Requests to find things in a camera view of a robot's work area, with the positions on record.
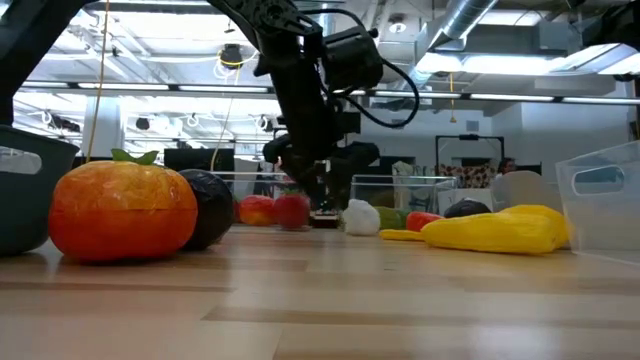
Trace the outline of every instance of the orange pumpkin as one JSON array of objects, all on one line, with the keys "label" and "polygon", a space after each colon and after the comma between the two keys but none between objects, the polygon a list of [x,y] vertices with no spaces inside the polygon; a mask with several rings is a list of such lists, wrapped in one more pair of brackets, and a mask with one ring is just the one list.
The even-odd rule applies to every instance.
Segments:
[{"label": "orange pumpkin", "polygon": [[97,161],[58,182],[49,234],[81,261],[163,257],[189,240],[197,212],[189,183],[175,171]]}]

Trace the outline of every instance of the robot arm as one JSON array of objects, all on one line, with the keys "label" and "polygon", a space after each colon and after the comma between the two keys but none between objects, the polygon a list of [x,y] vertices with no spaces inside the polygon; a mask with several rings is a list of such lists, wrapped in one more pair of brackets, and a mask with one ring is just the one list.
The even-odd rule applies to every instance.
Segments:
[{"label": "robot arm", "polygon": [[[288,134],[265,146],[265,159],[272,163],[281,159],[282,169],[316,206],[325,198],[319,179],[328,186],[332,206],[346,206],[351,177],[375,161],[379,152],[373,144],[337,147],[344,137],[338,123],[342,105],[330,100],[329,94],[325,100],[322,93],[378,84],[383,61],[372,34],[357,26],[323,38],[322,27],[290,0],[207,1],[228,15],[260,52],[254,75],[271,76]],[[320,62],[326,87],[318,73]],[[327,159],[329,172],[316,166]]]}]

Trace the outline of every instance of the wooden table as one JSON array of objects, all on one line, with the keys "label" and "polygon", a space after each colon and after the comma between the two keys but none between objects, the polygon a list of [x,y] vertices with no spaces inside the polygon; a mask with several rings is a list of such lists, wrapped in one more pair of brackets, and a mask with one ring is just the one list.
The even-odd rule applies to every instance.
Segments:
[{"label": "wooden table", "polygon": [[640,359],[640,268],[233,229],[205,253],[0,259],[0,359]]}]

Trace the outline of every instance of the red object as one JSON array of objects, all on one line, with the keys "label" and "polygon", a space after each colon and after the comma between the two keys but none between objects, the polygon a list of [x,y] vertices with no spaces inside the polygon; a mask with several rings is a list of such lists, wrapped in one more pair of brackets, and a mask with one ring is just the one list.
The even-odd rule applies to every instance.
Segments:
[{"label": "red object", "polygon": [[240,222],[240,203],[235,198],[233,199],[233,214],[235,216],[236,222]]},{"label": "red object", "polygon": [[65,175],[49,212],[49,234],[81,261],[169,256],[191,237],[196,198],[173,170],[97,161]]},{"label": "red object", "polygon": [[309,224],[311,205],[301,194],[280,196],[275,203],[276,221],[285,229],[299,229]]},{"label": "red object", "polygon": [[407,230],[420,231],[425,225],[440,219],[443,219],[440,215],[414,211],[407,216]]},{"label": "red object", "polygon": [[252,226],[271,226],[276,223],[272,198],[249,195],[240,202],[240,221]]}]

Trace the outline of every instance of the white wall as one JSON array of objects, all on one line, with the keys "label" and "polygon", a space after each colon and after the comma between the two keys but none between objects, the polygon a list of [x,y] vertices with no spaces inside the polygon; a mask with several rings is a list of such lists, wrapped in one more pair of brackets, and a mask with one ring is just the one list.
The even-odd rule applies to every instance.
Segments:
[{"label": "white wall", "polygon": [[506,157],[522,157],[522,106],[521,103],[512,105],[491,120],[493,135],[504,137]]},{"label": "white wall", "polygon": [[[618,83],[611,97],[627,97]],[[625,143],[629,140],[630,106],[522,103],[493,118],[493,131],[505,136],[506,155],[517,163],[542,162],[546,181],[555,182],[559,161]]]},{"label": "white wall", "polygon": [[[409,111],[392,113],[386,110],[374,110],[372,113],[383,121],[405,119]],[[362,118],[362,134],[350,136],[349,140],[374,142],[380,148],[383,156],[414,156],[416,164],[433,167],[435,165],[435,137],[436,135],[467,134],[466,121],[480,122],[479,135],[491,135],[491,118],[483,115],[482,111],[461,110],[455,112],[456,123],[451,123],[451,112],[421,111],[412,123],[400,130],[386,129],[366,117]],[[440,162],[450,164],[454,157],[499,157],[499,144],[488,144],[485,141],[461,142],[459,140],[440,141],[443,148]]]}]

